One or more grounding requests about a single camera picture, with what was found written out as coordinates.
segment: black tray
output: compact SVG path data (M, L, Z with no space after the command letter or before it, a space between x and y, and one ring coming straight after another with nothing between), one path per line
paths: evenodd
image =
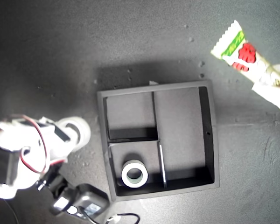
M98 92L105 166L113 201L219 187L217 132L209 81ZM163 185L158 144L163 148ZM132 189L123 164L144 163L147 183Z

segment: roll of tape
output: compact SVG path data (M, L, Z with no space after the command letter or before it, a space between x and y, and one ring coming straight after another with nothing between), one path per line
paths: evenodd
M141 171L141 175L138 178L130 178L127 173L131 169L138 169ZM142 162L139 160L130 160L123 165L121 172L121 179L123 183L130 188L139 188L143 186L148 179L148 172Z

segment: red and green packaging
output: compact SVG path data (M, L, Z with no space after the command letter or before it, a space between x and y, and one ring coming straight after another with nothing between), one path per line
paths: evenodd
M280 87L280 73L245 39L237 21L222 35L211 54L226 61L253 83Z

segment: gray table surface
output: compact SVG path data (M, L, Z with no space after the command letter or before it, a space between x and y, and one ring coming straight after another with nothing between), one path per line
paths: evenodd
M85 118L91 141L62 173L109 192L96 92L204 74L214 88L220 188L120 202L106 215L135 212L142 224L280 224L280 111L210 55L234 19L261 54L280 63L280 0L0 0L0 119ZM32 188L10 203L21 224L80 223L50 215L50 202L49 192ZM13 217L0 201L5 223Z

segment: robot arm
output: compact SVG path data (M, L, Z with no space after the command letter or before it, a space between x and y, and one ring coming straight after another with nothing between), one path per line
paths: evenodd
M87 122L79 117L54 122L25 115L0 122L0 198L13 198L40 180L51 165L85 146L91 136Z

